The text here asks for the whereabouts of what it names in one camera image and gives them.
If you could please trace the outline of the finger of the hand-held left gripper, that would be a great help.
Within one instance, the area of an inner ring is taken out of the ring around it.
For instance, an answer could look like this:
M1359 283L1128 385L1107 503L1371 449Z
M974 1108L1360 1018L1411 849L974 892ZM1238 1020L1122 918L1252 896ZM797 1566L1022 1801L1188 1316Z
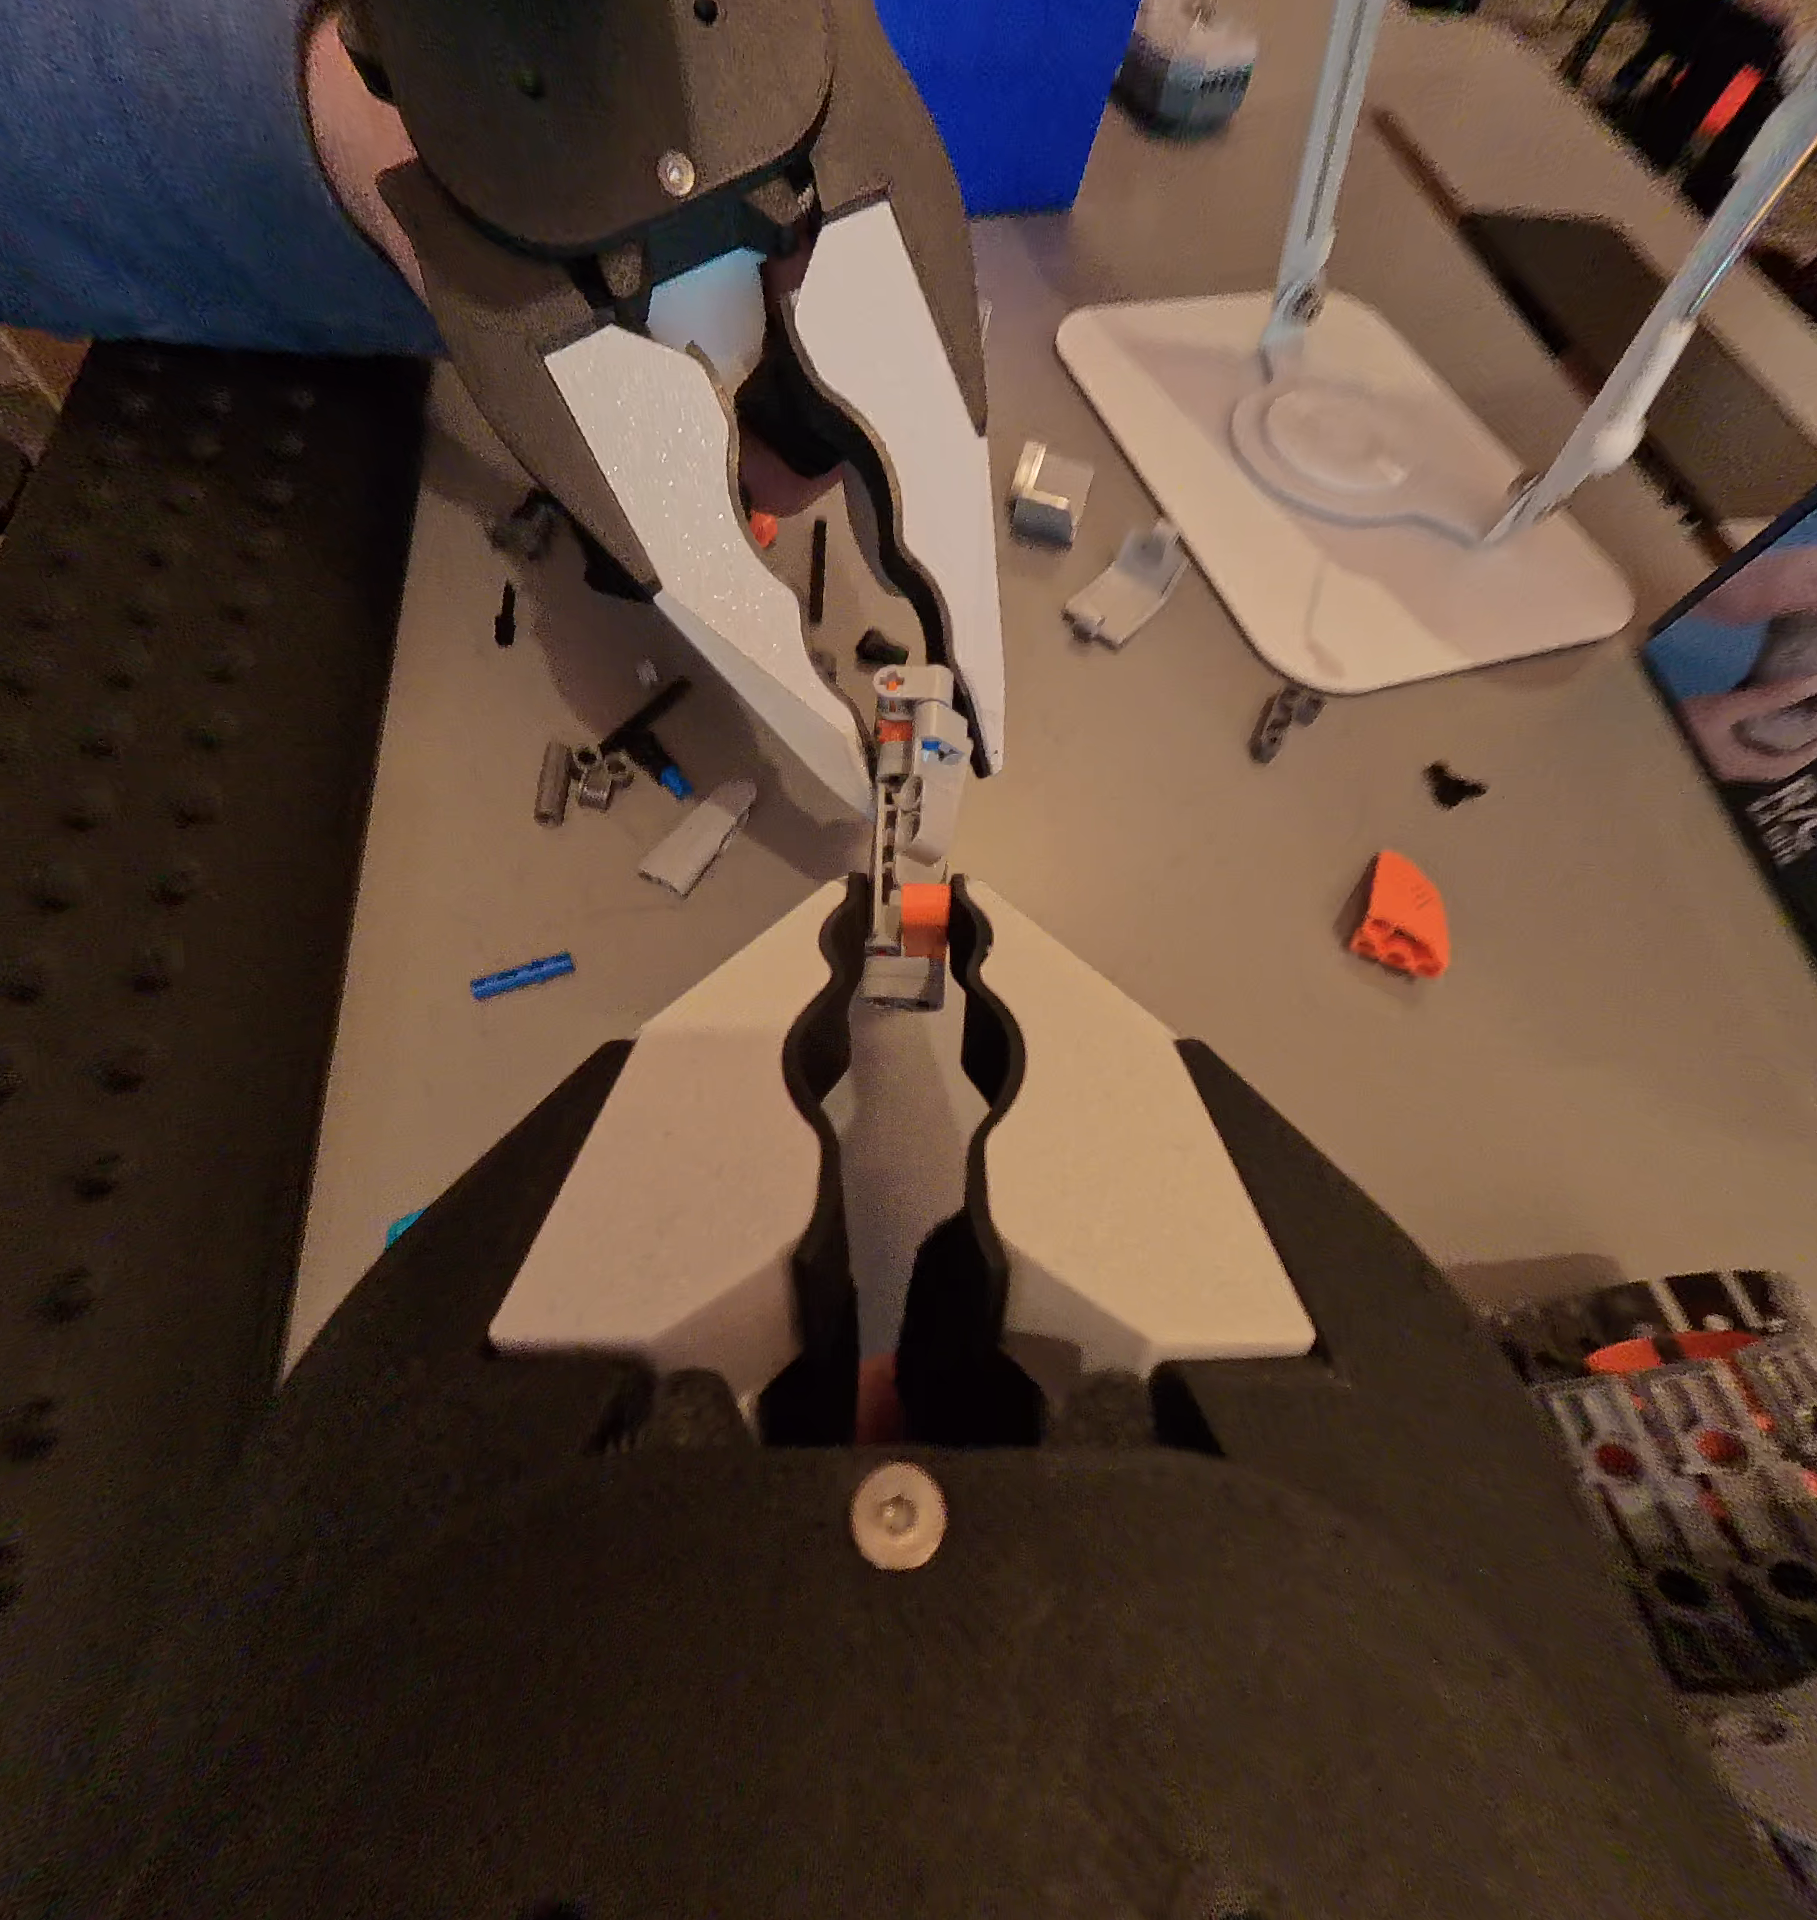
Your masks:
M730 397L699 349L576 340L545 368L606 480L651 599L843 812L873 816L866 733L817 669L799 599L752 541Z
M915 611L922 660L952 671L990 780L1007 764L1007 662L985 402L967 388L985 361L967 232L945 236L959 357L889 198L825 220L778 298L778 342L799 420L859 480L879 575Z

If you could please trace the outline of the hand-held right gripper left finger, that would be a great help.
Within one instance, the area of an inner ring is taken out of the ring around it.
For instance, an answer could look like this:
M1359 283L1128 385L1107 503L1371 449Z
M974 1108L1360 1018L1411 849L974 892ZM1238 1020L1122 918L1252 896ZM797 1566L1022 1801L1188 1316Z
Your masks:
M505 1357L710 1372L766 1427L848 1427L841 1149L868 879L805 896L635 1037L490 1326Z

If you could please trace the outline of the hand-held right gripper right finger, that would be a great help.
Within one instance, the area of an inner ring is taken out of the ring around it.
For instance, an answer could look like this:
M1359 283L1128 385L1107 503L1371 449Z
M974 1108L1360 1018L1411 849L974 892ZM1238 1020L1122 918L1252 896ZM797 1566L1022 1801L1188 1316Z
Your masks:
M1178 1037L993 887L957 879L951 906L990 1355L1051 1412L1096 1375L1307 1357L1312 1320Z

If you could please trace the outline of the grey cylinder assembly orange connector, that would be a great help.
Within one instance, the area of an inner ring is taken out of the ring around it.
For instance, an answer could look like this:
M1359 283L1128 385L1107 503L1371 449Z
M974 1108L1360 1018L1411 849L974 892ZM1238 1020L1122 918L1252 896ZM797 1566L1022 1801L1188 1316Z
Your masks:
M922 760L916 733L888 739L876 751L859 991L882 1010L935 1014L945 1001L952 892L945 855L920 847Z

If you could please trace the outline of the person's left hand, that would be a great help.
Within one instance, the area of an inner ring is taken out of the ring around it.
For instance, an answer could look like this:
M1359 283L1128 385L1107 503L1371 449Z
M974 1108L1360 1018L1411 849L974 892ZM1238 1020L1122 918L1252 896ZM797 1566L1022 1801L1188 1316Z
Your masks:
M413 242L381 195L381 177L415 158L415 146L400 112L363 81L344 30L344 3L309 3L292 55L314 198L335 229L320 244L329 300L341 328L354 324L388 352L437 352Z

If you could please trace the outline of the bluish grey curved panel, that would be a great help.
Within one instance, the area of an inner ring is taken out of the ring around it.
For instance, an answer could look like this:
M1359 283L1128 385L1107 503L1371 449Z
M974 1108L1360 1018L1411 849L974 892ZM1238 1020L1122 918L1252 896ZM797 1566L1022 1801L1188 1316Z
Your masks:
M1027 439L1008 480L1008 534L1066 551L1073 547L1094 483L1094 466L1057 446Z

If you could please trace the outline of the long black axle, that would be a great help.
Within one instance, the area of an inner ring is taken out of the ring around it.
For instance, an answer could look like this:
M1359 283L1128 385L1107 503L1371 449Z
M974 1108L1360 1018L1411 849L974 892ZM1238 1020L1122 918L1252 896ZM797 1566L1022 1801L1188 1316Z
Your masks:
M691 687L691 681L684 677L654 687L641 708L635 708L628 717L601 736L598 756L626 756L635 766L652 766L654 762L670 760L654 728L667 713L680 708Z

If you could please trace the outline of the light grey hinged panel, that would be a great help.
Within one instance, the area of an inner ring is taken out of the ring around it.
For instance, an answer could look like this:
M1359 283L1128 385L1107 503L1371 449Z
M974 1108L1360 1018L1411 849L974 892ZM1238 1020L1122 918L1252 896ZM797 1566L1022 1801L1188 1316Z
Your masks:
M1128 531L1109 568L1063 605L1070 637L1123 649L1163 610L1186 572L1188 556L1170 521Z

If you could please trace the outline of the blue storage bin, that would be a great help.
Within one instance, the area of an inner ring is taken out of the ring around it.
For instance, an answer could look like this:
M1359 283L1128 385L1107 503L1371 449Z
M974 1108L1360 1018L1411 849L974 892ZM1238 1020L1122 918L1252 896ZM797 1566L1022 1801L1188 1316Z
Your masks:
M974 220L1073 206L1137 1L879 1Z

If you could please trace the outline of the white curved panel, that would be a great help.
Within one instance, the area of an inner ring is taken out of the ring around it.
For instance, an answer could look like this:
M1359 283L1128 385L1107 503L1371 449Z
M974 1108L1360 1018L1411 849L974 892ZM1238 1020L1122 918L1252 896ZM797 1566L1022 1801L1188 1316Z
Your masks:
M688 898L749 819L755 800L754 780L718 782L638 859L637 874L665 894Z

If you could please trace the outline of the grey motor block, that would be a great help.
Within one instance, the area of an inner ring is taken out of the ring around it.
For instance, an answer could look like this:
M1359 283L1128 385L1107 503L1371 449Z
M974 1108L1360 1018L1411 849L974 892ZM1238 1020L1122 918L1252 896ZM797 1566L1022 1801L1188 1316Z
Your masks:
M1112 103L1143 132L1204 137L1230 126L1255 36L1226 1L1140 1Z

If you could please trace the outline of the dark textured mat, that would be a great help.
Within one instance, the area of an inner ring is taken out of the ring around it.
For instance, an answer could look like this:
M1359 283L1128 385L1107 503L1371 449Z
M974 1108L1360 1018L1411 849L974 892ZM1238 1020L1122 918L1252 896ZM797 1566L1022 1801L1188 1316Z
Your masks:
M270 1393L426 390L98 345L0 544L0 1820Z

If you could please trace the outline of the toy tracked robot orange wheels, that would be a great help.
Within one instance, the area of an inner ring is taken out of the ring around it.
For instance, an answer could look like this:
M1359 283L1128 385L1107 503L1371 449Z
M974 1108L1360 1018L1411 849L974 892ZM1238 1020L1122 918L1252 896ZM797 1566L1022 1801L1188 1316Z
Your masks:
M1817 1677L1817 1332L1788 1279L1693 1270L1483 1319L1669 1678Z

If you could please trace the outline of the dark blue robot kit box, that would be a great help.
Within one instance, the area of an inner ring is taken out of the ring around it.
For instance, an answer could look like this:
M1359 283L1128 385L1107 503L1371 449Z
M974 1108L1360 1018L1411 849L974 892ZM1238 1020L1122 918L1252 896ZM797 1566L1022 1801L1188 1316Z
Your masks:
M1817 487L1655 621L1640 666L1817 969Z

